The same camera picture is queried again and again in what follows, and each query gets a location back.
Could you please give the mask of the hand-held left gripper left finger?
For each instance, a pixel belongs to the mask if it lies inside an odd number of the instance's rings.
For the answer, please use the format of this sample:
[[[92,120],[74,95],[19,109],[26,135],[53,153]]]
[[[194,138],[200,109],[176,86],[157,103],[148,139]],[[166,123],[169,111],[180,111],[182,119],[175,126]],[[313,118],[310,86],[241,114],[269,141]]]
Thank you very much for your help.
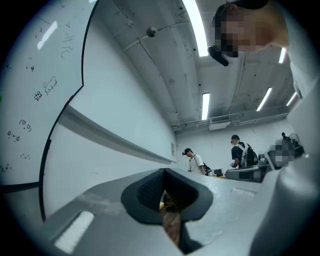
[[[139,201],[135,182],[149,170],[93,186],[55,212],[43,225],[49,256],[179,256],[158,211]]]

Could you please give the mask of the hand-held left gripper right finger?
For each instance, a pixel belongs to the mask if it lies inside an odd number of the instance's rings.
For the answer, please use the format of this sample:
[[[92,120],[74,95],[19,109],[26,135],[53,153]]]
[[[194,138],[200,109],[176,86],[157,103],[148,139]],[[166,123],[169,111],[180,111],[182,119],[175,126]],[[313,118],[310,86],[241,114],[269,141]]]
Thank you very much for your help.
[[[190,184],[197,192],[196,200],[182,210],[188,217],[181,226],[180,244],[186,256],[250,256],[255,232],[262,220],[263,185],[257,182],[215,178],[166,170]]]

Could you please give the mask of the white air conditioner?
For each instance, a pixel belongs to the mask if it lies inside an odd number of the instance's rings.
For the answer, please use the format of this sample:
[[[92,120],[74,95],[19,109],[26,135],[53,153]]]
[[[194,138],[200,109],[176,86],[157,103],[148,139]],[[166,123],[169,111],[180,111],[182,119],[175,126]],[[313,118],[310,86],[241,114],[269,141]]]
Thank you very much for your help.
[[[225,129],[231,124],[231,119],[229,115],[213,117],[210,119],[208,129],[210,131]]]

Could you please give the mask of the whiteboard on black stand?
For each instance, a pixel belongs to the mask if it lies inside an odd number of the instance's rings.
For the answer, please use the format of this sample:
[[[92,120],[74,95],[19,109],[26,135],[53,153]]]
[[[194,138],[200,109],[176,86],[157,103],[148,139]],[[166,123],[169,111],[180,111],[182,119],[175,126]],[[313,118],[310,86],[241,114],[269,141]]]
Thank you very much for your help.
[[[38,188],[50,137],[84,85],[85,43],[99,0],[49,0],[27,23],[0,70],[0,181],[13,190]]]

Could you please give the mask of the person's grey shirt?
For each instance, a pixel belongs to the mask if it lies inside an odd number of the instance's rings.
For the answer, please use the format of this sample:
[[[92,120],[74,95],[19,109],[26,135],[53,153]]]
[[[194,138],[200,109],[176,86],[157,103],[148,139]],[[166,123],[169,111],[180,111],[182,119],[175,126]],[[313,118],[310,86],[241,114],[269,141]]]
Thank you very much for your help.
[[[320,57],[308,32],[280,4],[288,31],[288,56],[293,76],[293,86],[298,96],[305,98],[314,87],[320,87]]]

